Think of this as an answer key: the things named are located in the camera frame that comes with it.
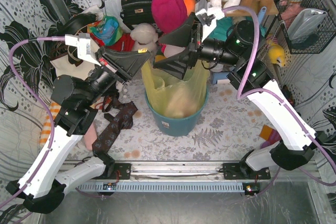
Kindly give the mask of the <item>yellow trash bag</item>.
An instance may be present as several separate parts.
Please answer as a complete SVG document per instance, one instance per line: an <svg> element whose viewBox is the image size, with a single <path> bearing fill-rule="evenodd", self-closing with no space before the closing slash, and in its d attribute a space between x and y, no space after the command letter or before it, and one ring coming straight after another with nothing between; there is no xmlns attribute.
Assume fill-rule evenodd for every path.
<svg viewBox="0 0 336 224"><path fill-rule="evenodd" d="M199 60L182 80L154 69L149 61L141 68L149 104L167 118L181 119L195 114L205 103L209 70Z"/></svg>

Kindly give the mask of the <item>teal trash bin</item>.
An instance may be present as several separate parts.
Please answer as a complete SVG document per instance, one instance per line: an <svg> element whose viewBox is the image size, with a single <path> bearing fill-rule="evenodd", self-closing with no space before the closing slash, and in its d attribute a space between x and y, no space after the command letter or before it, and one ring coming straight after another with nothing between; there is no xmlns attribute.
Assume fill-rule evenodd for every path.
<svg viewBox="0 0 336 224"><path fill-rule="evenodd" d="M198 119L201 116L202 110L205 108L208 101L208 88L206 88L205 100L202 107L194 114L180 119L167 118L158 114L150 105L146 92L145 101L152 112L155 124L159 128L159 130L169 136L179 137L179 136L187 136L196 126Z"/></svg>

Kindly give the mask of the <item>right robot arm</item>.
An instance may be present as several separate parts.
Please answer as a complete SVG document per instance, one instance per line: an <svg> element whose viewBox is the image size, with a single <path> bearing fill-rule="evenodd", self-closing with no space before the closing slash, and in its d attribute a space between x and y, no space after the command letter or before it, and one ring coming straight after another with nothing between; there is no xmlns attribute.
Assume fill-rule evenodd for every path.
<svg viewBox="0 0 336 224"><path fill-rule="evenodd" d="M301 168L313 158L314 150L322 149L322 145L316 131L295 111L271 72L256 58L260 41L257 16L238 23L225 41L206 38L206 26L206 18L198 25L187 21L165 35L162 39L165 44L184 38L185 50L155 62L154 68L182 79L198 60L232 67L228 78L237 89L237 97L247 98L257 105L280 135L278 142L248 152L234 168L224 168L224 173L249 179L270 166L285 170Z"/></svg>

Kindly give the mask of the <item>colourful printed bag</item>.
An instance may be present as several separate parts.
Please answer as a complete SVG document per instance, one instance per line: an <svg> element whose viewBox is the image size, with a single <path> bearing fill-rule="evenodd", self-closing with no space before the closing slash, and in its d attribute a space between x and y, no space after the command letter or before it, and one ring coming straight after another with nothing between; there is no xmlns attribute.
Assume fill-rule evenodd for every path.
<svg viewBox="0 0 336 224"><path fill-rule="evenodd" d="M118 20L113 16L104 16L102 20L90 24L88 32L101 40L105 46L114 45L123 34Z"/></svg>

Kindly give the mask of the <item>pink white plush doll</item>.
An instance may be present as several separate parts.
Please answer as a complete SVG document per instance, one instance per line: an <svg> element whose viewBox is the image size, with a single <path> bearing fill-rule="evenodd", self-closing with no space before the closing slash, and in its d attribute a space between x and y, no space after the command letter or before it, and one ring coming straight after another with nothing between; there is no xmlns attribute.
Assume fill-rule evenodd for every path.
<svg viewBox="0 0 336 224"><path fill-rule="evenodd" d="M163 45L161 52L165 58L169 58L179 54L185 50L185 47L173 46L173 45Z"/></svg>

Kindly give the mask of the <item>red cloth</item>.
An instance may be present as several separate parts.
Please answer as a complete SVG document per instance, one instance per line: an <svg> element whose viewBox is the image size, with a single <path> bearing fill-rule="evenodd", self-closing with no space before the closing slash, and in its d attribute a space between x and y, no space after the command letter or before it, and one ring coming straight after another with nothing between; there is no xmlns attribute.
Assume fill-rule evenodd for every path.
<svg viewBox="0 0 336 224"><path fill-rule="evenodd" d="M131 38L130 34L123 34L121 38L112 46L107 48L114 51L129 52L132 51L135 41Z"/></svg>

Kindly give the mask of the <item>teal folded cloth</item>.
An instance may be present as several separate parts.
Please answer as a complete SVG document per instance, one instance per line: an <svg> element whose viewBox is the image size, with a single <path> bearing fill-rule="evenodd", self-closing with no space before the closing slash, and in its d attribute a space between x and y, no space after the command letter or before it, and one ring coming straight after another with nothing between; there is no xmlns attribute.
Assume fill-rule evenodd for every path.
<svg viewBox="0 0 336 224"><path fill-rule="evenodd" d="M230 34L230 32L227 31L232 27L232 25L243 20L253 21L250 16L224 17L220 20L217 20L216 28L210 33L208 38L225 41L227 39L227 34Z"/></svg>

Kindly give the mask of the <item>brown patterned necktie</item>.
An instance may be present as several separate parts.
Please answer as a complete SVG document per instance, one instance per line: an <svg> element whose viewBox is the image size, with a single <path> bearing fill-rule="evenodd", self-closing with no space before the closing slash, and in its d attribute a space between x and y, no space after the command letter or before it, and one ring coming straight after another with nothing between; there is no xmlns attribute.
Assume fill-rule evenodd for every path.
<svg viewBox="0 0 336 224"><path fill-rule="evenodd" d="M113 97L107 105L107 99L104 99L102 112L109 124L92 144L94 156L107 153L120 132L133 126L133 116L137 111L138 108L132 101L121 103L116 97Z"/></svg>

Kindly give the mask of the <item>black leather handbag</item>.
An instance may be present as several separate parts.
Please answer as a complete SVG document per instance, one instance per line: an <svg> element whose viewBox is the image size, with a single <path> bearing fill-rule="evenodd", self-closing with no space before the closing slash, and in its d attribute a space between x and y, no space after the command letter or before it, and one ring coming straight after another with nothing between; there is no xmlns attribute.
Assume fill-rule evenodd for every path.
<svg viewBox="0 0 336 224"><path fill-rule="evenodd" d="M121 7L120 18L130 30L134 29L133 25L155 23L151 10L152 0L121 0Z"/></svg>

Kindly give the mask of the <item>orange checkered towel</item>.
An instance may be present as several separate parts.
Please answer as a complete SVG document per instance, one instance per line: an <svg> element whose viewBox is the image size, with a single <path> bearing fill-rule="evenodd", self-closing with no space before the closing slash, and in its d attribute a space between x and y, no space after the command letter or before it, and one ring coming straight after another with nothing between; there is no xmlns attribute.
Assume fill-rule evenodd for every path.
<svg viewBox="0 0 336 224"><path fill-rule="evenodd" d="M49 110L50 110L50 112L53 116L52 117L53 120L56 118L57 114L59 113L60 108L61 108L61 106L59 104L57 104L56 102L52 102L50 104ZM45 145L45 143L47 142L47 140L50 136L50 133L51 133L51 122L50 122L49 115L47 114L46 117L45 117L44 124L43 124L43 129L40 133L39 145L41 147L43 147Z"/></svg>

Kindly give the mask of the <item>wooden metal shelf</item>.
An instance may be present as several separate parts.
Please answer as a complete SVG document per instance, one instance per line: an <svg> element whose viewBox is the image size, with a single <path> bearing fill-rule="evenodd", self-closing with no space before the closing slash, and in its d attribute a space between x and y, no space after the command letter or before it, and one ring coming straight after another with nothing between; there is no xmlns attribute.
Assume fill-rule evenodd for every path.
<svg viewBox="0 0 336 224"><path fill-rule="evenodd" d="M255 2L253 3L252 8L254 10L259 11L257 13L258 15L264 14L265 17L268 15L277 15L279 13L277 11L277 8L274 2L272 2L272 5L270 6L270 8L262 7L259 3ZM250 16L251 17L251 15L248 12L243 11L243 10L235 10L235 11L232 11L231 13L226 13L225 16L226 17L235 17L235 16L244 16L244 17Z"/></svg>

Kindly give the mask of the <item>silver foil pouch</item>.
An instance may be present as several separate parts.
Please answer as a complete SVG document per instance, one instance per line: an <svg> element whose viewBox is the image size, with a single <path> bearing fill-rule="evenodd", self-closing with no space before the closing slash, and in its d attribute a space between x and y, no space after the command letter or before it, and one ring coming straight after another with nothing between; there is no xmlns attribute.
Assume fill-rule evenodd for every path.
<svg viewBox="0 0 336 224"><path fill-rule="evenodd" d="M295 40L312 34L327 15L328 12L320 9L306 8L302 10L287 29L289 39Z"/></svg>

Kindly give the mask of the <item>purple red sock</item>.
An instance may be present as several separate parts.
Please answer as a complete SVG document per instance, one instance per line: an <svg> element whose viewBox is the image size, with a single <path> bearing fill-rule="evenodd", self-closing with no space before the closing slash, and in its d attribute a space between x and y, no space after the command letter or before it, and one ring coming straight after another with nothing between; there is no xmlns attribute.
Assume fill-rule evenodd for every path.
<svg viewBox="0 0 336 224"><path fill-rule="evenodd" d="M264 141L261 143L260 148L271 146L281 140L280 134L273 128L264 125L259 135Z"/></svg>

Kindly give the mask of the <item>aluminium front rail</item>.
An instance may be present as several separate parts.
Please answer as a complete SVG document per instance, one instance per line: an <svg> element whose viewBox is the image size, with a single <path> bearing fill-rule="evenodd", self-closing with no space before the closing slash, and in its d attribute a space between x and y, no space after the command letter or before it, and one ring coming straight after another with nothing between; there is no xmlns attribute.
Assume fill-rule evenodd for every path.
<svg viewBox="0 0 336 224"><path fill-rule="evenodd" d="M61 164L60 168L56 172L56 174L60 174L63 172L77 172L79 169L83 169L85 173L89 172L91 169L91 173L89 178L85 178L84 182L90 179L103 179L102 175L98 172L98 166L102 166L100 161L94 161L96 158L89 158L85 162L81 163L79 161L66 161ZM220 161L115 161L116 163L131 163L131 175L130 180L154 180L154 179L163 179L167 180L169 178L182 178L182 180L186 180L187 178L201 178L205 177L206 179L215 180L216 176L222 177L224 180L223 173L220 173L219 170L222 167L223 163L233 163L232 162L220 162ZM276 165L267 165L271 177L273 177L279 168ZM294 170L285 170L281 168L281 174L285 174L284 176L291 176L294 174L296 176L303 176L305 179L306 174L301 170L305 170L309 174L320 178L320 173L317 169L317 165L315 161L309 161L307 164L303 165L303 168L294 169Z"/></svg>

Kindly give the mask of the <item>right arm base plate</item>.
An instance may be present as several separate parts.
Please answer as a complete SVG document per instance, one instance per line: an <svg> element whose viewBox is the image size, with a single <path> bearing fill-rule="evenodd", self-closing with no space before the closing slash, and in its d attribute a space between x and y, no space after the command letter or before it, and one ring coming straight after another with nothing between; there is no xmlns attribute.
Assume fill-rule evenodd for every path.
<svg viewBox="0 0 336 224"><path fill-rule="evenodd" d="M246 164L237 162L223 163L220 173L223 173L226 180L268 180L271 175L268 167L254 171Z"/></svg>

